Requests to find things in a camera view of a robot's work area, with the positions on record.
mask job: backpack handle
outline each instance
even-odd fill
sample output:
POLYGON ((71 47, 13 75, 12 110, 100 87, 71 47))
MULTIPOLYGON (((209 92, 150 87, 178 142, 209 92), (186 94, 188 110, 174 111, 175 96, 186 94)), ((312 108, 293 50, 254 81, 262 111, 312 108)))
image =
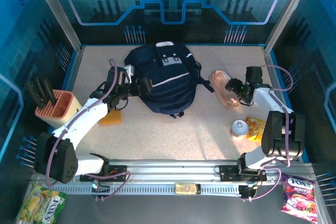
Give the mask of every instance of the backpack handle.
POLYGON ((169 115, 169 116, 171 116, 173 119, 176 119, 177 118, 176 116, 181 118, 181 117, 184 116, 184 111, 180 112, 179 114, 172 114, 172 115, 169 115))

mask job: yellow snack packet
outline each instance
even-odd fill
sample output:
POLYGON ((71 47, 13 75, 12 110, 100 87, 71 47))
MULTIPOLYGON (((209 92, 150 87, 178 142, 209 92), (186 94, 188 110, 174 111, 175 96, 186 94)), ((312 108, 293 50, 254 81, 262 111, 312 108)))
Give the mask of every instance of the yellow snack packet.
POLYGON ((261 142, 266 122, 252 116, 248 116, 246 117, 246 123, 248 125, 247 139, 254 142, 261 142))
POLYGON ((55 224, 66 201, 67 195, 65 193, 33 185, 16 220, 18 223, 20 220, 24 220, 34 224, 55 224))

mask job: small can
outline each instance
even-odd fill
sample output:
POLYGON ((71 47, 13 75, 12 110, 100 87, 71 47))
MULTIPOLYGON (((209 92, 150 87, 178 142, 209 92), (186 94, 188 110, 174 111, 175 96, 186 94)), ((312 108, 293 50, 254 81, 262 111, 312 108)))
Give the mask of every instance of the small can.
POLYGON ((242 140, 246 138, 248 125, 242 120, 234 121, 230 128, 230 136, 234 140, 242 140))

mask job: candy bag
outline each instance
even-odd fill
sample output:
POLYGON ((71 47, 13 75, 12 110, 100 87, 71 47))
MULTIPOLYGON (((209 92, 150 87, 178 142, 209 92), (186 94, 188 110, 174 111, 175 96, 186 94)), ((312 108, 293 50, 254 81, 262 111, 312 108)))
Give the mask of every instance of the candy bag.
POLYGON ((261 142, 266 122, 252 116, 246 117, 248 125, 247 139, 254 142, 261 142))
POLYGON ((33 185, 20 208, 16 220, 29 221, 34 224, 55 224, 66 200, 67 195, 65 193, 33 185))
POLYGON ((282 184, 285 204, 281 211, 317 223, 315 183, 298 176, 283 174, 282 184))

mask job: red candy bag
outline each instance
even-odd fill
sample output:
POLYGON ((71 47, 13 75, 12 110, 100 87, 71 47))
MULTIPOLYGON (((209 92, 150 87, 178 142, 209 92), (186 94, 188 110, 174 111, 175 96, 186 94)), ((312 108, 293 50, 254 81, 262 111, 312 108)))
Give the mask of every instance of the red candy bag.
POLYGON ((282 184, 285 205, 281 211, 317 223, 315 183, 301 177, 283 174, 282 184))

